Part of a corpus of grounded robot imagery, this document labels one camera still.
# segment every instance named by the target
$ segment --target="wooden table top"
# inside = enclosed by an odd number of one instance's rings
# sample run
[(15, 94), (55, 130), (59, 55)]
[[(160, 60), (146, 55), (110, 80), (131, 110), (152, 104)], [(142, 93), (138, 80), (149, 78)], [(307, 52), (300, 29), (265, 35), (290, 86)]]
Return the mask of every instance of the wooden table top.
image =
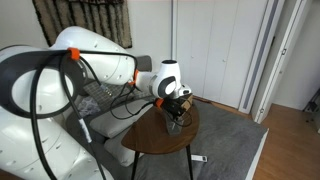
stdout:
[[(192, 124), (182, 127), (178, 135), (169, 135), (166, 128), (165, 117), (156, 107), (150, 108), (138, 121), (136, 121), (122, 139), (122, 145), (146, 154), (167, 154), (179, 151), (191, 143), (198, 132), (199, 114), (195, 105), (189, 108)], [(185, 123), (190, 119), (184, 115)]]

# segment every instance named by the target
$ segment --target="wooden floor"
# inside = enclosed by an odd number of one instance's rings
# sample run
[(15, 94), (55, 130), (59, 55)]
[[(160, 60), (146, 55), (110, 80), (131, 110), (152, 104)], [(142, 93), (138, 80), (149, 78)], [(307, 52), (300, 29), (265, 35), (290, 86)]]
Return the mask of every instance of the wooden floor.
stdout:
[[(247, 119), (251, 116), (212, 103)], [(320, 180), (320, 134), (310, 115), (287, 107), (272, 105), (262, 125), (269, 133), (254, 175), (254, 180)], [(18, 180), (0, 170), (0, 179)]]

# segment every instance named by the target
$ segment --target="black table leg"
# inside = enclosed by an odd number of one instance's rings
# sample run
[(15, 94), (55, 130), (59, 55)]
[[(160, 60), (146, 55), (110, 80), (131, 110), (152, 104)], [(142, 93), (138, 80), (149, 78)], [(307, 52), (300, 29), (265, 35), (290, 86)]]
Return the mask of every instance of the black table leg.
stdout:
[(188, 156), (188, 164), (189, 164), (190, 178), (191, 178), (191, 180), (193, 180), (190, 144), (186, 147), (186, 149), (187, 149), (187, 156)]
[(133, 162), (133, 169), (131, 174), (131, 180), (134, 180), (134, 175), (136, 174), (138, 159), (139, 159), (140, 152), (136, 151), (134, 153), (134, 162)]

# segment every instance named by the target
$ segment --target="rug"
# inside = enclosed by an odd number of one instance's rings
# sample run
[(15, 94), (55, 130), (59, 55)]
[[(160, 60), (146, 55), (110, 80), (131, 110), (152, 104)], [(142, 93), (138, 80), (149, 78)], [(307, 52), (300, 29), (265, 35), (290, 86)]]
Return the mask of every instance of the rug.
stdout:
[(123, 48), (132, 47), (126, 0), (33, 0), (49, 46), (70, 26), (96, 32)]
[[(194, 100), (194, 104), (199, 111), (200, 126), (191, 144), (191, 154), (208, 158), (206, 163), (192, 162), (194, 179), (244, 180), (267, 128), (208, 103)], [(69, 122), (68, 126), (77, 127), (76, 123)], [(82, 137), (70, 134), (87, 148)], [(93, 146), (115, 180), (130, 179), (132, 165), (122, 167), (103, 144), (94, 143)], [(139, 158), (135, 179), (189, 179), (186, 150), (166, 155), (143, 155)]]

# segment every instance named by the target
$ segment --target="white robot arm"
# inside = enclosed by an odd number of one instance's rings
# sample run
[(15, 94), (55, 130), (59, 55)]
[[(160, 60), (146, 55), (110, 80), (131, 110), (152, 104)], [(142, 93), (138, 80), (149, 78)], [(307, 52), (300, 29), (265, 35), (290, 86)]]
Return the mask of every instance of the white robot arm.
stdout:
[[(135, 74), (134, 57), (110, 40), (80, 27), (65, 29), (48, 49), (12, 46), (0, 50), (0, 168), (23, 179), (48, 179), (35, 151), (30, 121), (30, 92), (36, 69), (46, 64), (36, 91), (36, 111), (43, 151), (58, 179), (101, 178), (92, 156), (52, 120), (69, 106), (61, 85), (59, 61), (66, 49), (78, 48), (98, 79), (109, 84), (135, 81), (137, 88), (158, 98), (177, 98), (190, 93), (180, 83), (177, 62), (164, 61), (158, 73)], [(110, 52), (109, 54), (88, 51)], [(83, 85), (83, 68), (76, 61), (64, 64), (66, 84), (75, 98)]]

